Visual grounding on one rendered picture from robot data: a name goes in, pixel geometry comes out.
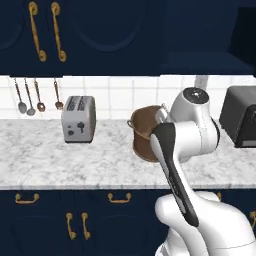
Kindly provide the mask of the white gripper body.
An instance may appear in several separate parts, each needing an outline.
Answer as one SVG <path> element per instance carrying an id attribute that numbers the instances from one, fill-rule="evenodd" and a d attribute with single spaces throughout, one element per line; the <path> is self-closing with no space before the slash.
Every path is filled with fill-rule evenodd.
<path id="1" fill-rule="evenodd" d="M 155 113 L 155 120 L 158 124 L 165 123 L 168 116 L 168 109 L 165 104 L 162 104 Z"/>

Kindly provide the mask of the brown round basket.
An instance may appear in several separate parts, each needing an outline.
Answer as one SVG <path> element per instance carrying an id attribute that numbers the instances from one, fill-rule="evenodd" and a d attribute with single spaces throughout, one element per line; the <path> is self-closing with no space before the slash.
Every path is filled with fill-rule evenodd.
<path id="1" fill-rule="evenodd" d="M 159 105 L 136 109 L 127 121 L 127 124 L 133 129 L 133 150 L 135 154 L 148 162 L 157 162 L 150 146 L 150 134 L 157 126 L 155 114 L 159 109 Z"/>

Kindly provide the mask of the navy base cabinet door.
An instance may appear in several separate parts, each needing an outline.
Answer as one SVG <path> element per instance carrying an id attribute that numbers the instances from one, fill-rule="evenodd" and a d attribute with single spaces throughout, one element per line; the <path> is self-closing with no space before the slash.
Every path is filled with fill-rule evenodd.
<path id="1" fill-rule="evenodd" d="M 0 220 L 0 256 L 79 256 L 59 213 L 5 213 Z"/>
<path id="2" fill-rule="evenodd" d="M 155 256 L 167 235 L 154 214 L 88 213 L 86 226 L 91 237 L 86 240 L 82 232 L 83 256 Z"/>

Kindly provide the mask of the black toaster oven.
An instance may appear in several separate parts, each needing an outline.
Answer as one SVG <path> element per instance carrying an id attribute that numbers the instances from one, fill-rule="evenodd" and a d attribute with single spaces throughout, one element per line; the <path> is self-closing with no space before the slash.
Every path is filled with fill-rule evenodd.
<path id="1" fill-rule="evenodd" d="M 230 86 L 219 123 L 235 148 L 256 148 L 256 86 Z"/>

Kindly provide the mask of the silver two-slot toaster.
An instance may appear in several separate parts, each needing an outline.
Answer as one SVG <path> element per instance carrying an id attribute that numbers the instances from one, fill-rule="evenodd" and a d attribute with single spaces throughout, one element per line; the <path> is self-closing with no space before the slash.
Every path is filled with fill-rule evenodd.
<path id="1" fill-rule="evenodd" d="M 91 143 L 96 128 L 93 96 L 69 96 L 61 114 L 66 143 Z"/>

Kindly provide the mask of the hanging brown fork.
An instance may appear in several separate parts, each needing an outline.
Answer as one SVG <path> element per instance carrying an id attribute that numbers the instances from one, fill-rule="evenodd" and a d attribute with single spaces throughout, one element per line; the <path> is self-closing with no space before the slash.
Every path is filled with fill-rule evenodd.
<path id="1" fill-rule="evenodd" d="M 57 110 L 62 110 L 63 109 L 63 103 L 60 101 L 59 98 L 59 92 L 58 92 L 58 84 L 56 78 L 54 78 L 54 88 L 55 88 L 55 94 L 57 101 L 55 102 L 55 107 Z"/>

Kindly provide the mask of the navy drawer front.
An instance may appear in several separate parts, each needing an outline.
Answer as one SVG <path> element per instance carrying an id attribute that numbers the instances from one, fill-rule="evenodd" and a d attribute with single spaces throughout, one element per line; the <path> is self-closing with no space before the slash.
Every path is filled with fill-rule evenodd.
<path id="1" fill-rule="evenodd" d="M 40 199 L 29 205 L 15 203 L 15 195 L 21 194 L 23 200 L 32 200 L 38 193 Z M 75 205 L 73 193 L 66 190 L 2 190 L 0 191 L 0 210 L 27 209 L 28 211 L 48 211 L 50 209 L 71 209 Z"/>
<path id="2" fill-rule="evenodd" d="M 129 203 L 112 204 L 108 200 L 108 193 L 112 193 L 115 199 L 125 199 L 127 193 L 131 193 L 132 197 Z M 118 208 L 138 210 L 144 208 L 153 209 L 156 200 L 167 193 L 166 189 L 84 190 L 76 191 L 74 199 L 76 206 L 83 210 L 108 209 L 114 211 Z"/>

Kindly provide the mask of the hanging brown spoon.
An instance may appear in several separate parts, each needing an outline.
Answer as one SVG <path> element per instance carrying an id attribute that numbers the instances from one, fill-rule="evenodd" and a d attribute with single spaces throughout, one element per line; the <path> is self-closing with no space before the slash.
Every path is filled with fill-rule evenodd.
<path id="1" fill-rule="evenodd" d="M 46 107 L 45 107 L 45 104 L 41 101 L 40 92 L 39 92 L 39 86 L 38 86 L 38 82 L 37 81 L 34 81 L 34 86 L 35 86 L 35 90 L 36 90 L 36 94 L 37 94 L 37 98 L 38 98 L 37 109 L 40 112 L 44 112 L 46 110 Z"/>

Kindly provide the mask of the hanging silver ladle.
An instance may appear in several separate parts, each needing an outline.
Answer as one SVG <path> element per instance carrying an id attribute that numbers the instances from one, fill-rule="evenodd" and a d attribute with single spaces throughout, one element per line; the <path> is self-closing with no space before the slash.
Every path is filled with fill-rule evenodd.
<path id="1" fill-rule="evenodd" d="M 29 103 L 31 104 L 32 103 L 32 100 L 31 100 L 31 96 L 30 96 L 30 91 L 29 91 L 29 87 L 28 87 L 28 84 L 27 84 L 27 80 L 24 80 L 24 83 L 25 83 L 25 89 L 26 89 L 26 92 L 27 92 L 27 96 L 28 96 L 28 99 L 29 99 Z M 30 108 L 27 110 L 27 115 L 28 116 L 34 116 L 35 115 L 35 108 L 33 107 L 33 105 L 31 104 L 30 105 Z"/>

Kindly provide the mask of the hanging silver spoon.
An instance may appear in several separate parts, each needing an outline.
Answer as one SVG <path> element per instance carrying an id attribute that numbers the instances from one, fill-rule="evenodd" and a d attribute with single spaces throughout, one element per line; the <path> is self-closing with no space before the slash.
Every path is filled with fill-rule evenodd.
<path id="1" fill-rule="evenodd" d="M 19 98 L 18 109 L 21 114 L 25 114 L 27 112 L 27 105 L 22 101 L 17 80 L 14 80 L 14 84 L 15 84 L 16 92 Z"/>

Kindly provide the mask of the navy wall cabinet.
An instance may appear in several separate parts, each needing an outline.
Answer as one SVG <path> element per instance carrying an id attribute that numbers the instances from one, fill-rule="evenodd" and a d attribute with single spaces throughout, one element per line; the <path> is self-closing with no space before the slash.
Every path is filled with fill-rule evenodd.
<path id="1" fill-rule="evenodd" d="M 240 0 L 166 0 L 160 74 L 250 75 L 229 52 Z"/>

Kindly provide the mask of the navy wall cabinet door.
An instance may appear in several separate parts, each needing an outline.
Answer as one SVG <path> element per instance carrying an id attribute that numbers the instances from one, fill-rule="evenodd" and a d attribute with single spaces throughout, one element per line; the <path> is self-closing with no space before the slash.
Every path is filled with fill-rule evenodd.
<path id="1" fill-rule="evenodd" d="M 51 3 L 57 16 L 61 62 Z M 50 0 L 48 21 L 58 76 L 157 76 L 162 54 L 164 0 Z"/>
<path id="2" fill-rule="evenodd" d="M 38 5 L 34 17 L 40 48 L 47 54 L 41 62 L 34 45 L 28 4 Z M 49 0 L 0 0 L 0 75 L 11 77 L 50 77 L 51 40 L 47 22 Z"/>

